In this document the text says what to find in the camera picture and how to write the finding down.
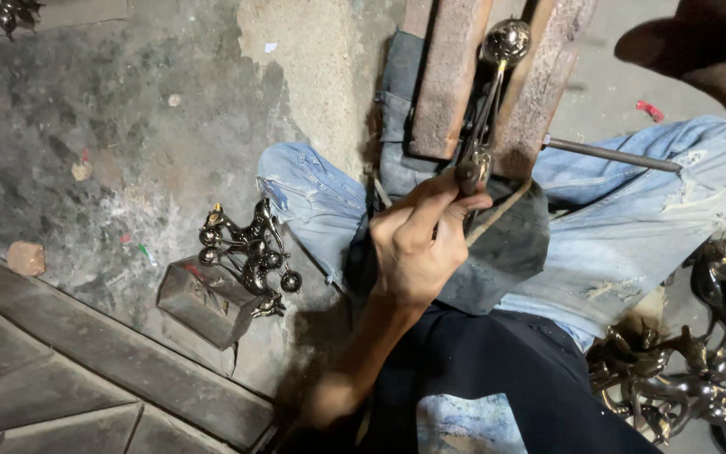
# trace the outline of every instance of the metal rod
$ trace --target metal rod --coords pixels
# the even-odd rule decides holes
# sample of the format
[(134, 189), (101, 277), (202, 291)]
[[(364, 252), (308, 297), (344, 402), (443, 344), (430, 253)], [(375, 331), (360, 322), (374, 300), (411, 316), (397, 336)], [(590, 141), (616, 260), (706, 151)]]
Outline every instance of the metal rod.
[(682, 170), (682, 166), (673, 161), (637, 156), (636, 154), (609, 150), (599, 146), (580, 144), (579, 142), (571, 142), (570, 140), (554, 139), (551, 137), (545, 141), (545, 145), (552, 148), (558, 148), (559, 150), (585, 154), (596, 158), (609, 159), (610, 161), (625, 162), (627, 164), (632, 164), (633, 166), (646, 167), (654, 170), (663, 170), (665, 172), (679, 172)]

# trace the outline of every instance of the red plastic scrap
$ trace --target red plastic scrap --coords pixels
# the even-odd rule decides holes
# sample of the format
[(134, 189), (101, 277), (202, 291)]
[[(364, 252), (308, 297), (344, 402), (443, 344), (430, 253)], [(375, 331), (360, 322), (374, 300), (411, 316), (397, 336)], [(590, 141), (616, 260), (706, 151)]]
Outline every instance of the red plastic scrap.
[(646, 113), (649, 114), (654, 120), (654, 123), (660, 123), (663, 118), (666, 118), (666, 116), (663, 115), (663, 112), (661, 112), (660, 109), (655, 108), (654, 106), (643, 100), (637, 102), (637, 106), (635, 107), (635, 109), (638, 109), (639, 111), (646, 111)]

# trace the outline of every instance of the person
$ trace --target person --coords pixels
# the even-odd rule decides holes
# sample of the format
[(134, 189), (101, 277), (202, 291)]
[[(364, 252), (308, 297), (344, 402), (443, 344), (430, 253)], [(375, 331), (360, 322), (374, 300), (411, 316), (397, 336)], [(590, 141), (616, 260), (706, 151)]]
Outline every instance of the person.
[[(462, 221), (489, 208), (494, 194), (461, 197), (451, 170), (437, 174), (402, 153), (422, 47), (397, 32), (378, 94), (381, 172), (398, 175), (384, 186), (402, 195), (393, 206), (373, 212), (363, 185), (308, 145), (274, 145), (260, 158), (274, 211), (330, 281), (348, 289), (352, 276), (343, 270), (358, 230), (368, 232), (377, 270), (344, 353), (278, 451), (657, 452), (593, 397), (583, 352), (726, 226), (726, 119), (659, 125), (599, 144), (678, 161), (680, 174), (543, 151), (533, 172), (538, 198), (575, 207), (549, 224), (522, 224), (534, 238), (550, 236), (547, 253), (532, 251), (544, 268), (504, 280), (505, 292), (482, 282), (492, 279), (459, 280), (448, 291), (479, 247), (468, 251)], [(673, 18), (623, 36), (616, 56), (690, 83), (726, 108), (726, 0), (681, 2)], [(528, 249), (514, 241), (516, 230), (497, 229), (490, 241)], [(487, 314), (460, 297), (472, 285), (482, 286)], [(367, 429), (358, 439), (364, 407)]]

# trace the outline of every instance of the ripped jeans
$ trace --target ripped jeans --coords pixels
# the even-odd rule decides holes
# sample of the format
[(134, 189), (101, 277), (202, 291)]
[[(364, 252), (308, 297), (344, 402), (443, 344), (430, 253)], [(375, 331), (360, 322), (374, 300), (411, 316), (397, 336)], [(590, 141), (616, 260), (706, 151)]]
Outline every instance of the ripped jeans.
[[(562, 150), (540, 152), (534, 180), (550, 201), (581, 208), (550, 222), (544, 270), (495, 301), (498, 309), (553, 320), (582, 350), (726, 227), (725, 119), (653, 126), (597, 145), (669, 159), (685, 170), (672, 174)], [(364, 186), (299, 143), (268, 148), (257, 174), (275, 214), (328, 281), (342, 283), (348, 244), (366, 215)]]

